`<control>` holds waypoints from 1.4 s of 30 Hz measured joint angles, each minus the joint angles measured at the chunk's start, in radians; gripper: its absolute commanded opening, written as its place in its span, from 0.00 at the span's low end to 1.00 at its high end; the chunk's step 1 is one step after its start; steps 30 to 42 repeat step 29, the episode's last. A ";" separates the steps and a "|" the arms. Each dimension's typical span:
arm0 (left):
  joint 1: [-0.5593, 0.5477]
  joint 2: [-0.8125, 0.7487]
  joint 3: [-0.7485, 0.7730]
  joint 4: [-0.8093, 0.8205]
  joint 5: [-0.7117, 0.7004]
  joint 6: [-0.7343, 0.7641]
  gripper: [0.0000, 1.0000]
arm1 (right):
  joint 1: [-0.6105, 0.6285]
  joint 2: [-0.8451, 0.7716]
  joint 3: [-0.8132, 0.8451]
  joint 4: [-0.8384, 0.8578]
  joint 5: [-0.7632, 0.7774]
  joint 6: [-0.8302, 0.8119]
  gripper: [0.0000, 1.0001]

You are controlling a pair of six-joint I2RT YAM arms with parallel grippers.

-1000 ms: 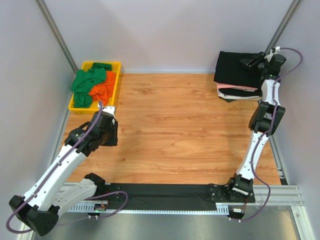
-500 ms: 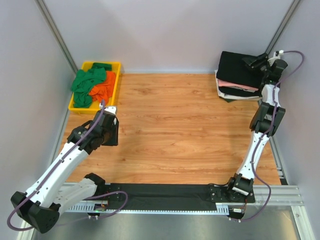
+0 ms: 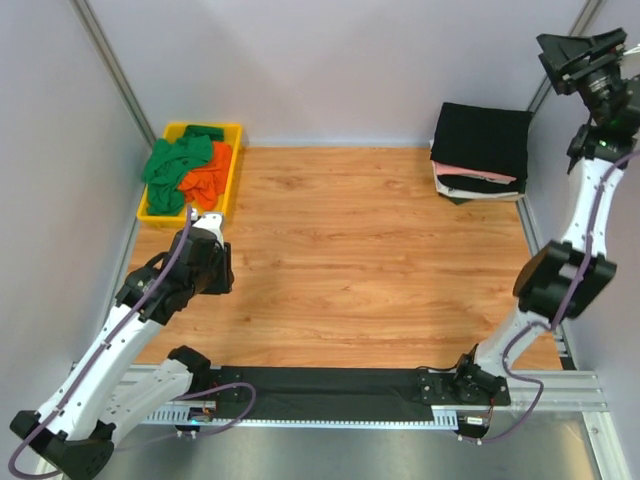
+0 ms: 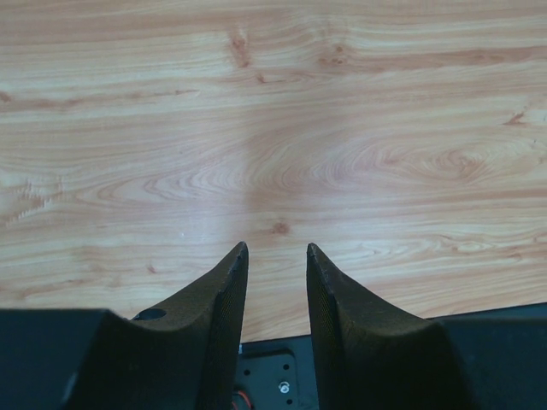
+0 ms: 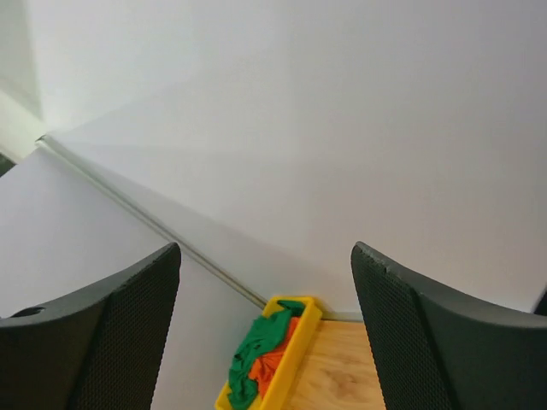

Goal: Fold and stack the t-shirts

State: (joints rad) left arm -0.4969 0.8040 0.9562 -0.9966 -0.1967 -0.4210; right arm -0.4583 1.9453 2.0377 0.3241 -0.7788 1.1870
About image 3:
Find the black t shirt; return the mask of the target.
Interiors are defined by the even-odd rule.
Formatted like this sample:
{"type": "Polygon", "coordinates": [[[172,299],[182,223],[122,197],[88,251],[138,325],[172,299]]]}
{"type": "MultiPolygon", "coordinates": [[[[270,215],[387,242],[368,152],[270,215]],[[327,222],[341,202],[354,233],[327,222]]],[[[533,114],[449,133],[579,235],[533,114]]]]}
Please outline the black t shirt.
{"type": "Polygon", "coordinates": [[[431,159],[465,174],[438,173],[448,189],[474,194],[522,194],[528,177],[528,111],[445,102],[434,133],[431,159]]]}

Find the yellow plastic tray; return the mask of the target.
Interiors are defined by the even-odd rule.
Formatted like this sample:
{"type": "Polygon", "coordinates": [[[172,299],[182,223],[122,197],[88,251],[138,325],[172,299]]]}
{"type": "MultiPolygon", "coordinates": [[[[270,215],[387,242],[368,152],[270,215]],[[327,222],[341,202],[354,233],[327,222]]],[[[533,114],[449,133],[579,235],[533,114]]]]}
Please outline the yellow plastic tray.
{"type": "MultiPolygon", "coordinates": [[[[232,191],[234,188],[234,177],[236,173],[236,165],[238,163],[238,158],[242,146],[243,140],[243,127],[239,124],[234,123],[226,123],[226,124],[198,124],[198,123],[189,123],[189,122],[171,122],[166,125],[164,129],[163,135],[160,137],[164,138],[170,142],[175,141],[177,138],[181,137],[184,133],[185,128],[188,125],[202,125],[208,127],[218,127],[222,128],[225,133],[225,142],[230,144],[233,149],[233,156],[231,160],[231,166],[229,170],[229,176],[227,180],[226,191],[219,197],[218,203],[214,210],[221,212],[227,215],[230,212],[232,191]]],[[[159,227],[159,228],[175,228],[182,224],[184,220],[184,216],[186,214],[186,208],[190,206],[198,213],[204,213],[207,210],[203,210],[199,205],[190,205],[187,204],[183,207],[182,211],[175,216],[151,216],[147,212],[148,202],[147,202],[147,186],[145,184],[143,196],[140,200],[138,209],[137,209],[137,219],[149,226],[159,227]]]]}

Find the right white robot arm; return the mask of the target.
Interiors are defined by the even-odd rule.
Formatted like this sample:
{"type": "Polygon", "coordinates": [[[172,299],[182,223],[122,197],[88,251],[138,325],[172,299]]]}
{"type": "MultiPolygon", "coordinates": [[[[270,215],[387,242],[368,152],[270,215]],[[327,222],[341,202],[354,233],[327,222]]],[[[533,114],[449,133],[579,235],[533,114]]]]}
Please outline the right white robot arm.
{"type": "Polygon", "coordinates": [[[621,73],[631,54],[626,39],[623,28],[537,37],[555,93],[578,94],[589,112],[567,149],[569,216],[561,238],[549,241],[520,271],[511,314],[459,358],[450,390],[462,403],[506,390],[513,362],[542,333],[579,317],[616,274],[607,258],[608,217],[628,164],[639,155],[639,78],[621,73]]]}

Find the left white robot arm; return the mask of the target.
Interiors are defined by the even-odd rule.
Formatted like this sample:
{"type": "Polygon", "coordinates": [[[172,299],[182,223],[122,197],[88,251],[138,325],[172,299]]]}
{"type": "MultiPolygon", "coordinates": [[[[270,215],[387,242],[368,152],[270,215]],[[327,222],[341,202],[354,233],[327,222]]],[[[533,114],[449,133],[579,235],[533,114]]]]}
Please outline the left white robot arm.
{"type": "Polygon", "coordinates": [[[125,394],[115,389],[143,348],[199,294],[231,290],[230,245],[218,230],[179,231],[167,252],[130,273],[98,337],[58,390],[10,424],[31,449],[70,479],[93,479],[117,445],[150,413],[175,398],[199,401],[209,392],[210,360],[173,349],[125,394]]]}

